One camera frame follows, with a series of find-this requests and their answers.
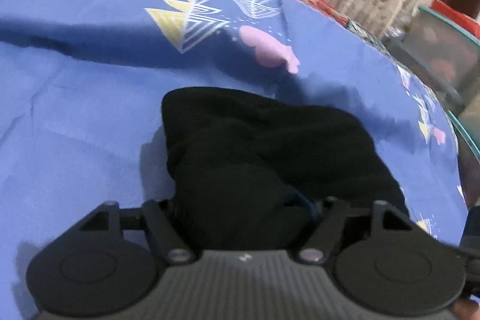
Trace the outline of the black pants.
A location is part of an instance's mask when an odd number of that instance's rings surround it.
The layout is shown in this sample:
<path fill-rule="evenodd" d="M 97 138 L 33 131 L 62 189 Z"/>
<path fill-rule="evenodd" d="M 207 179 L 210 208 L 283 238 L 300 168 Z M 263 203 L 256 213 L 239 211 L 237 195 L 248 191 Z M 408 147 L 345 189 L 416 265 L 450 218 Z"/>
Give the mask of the black pants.
<path fill-rule="evenodd" d="M 295 192 L 407 208 L 370 134 L 345 111 L 192 87 L 167 93 L 161 113 L 171 221 L 194 251 L 298 249 L 318 223 Z"/>

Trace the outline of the blue patterned bedsheet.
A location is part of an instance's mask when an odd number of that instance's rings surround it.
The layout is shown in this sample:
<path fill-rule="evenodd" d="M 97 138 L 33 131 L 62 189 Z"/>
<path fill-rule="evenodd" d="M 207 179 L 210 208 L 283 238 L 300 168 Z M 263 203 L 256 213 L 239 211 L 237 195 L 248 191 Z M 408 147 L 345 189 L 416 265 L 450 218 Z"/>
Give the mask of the blue patterned bedsheet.
<path fill-rule="evenodd" d="M 1 0 L 1 316 L 30 319 L 30 259 L 99 204 L 166 198 L 160 103 L 219 86 L 364 122 L 411 216 L 457 243 L 457 141 L 409 71 L 298 0 Z"/>

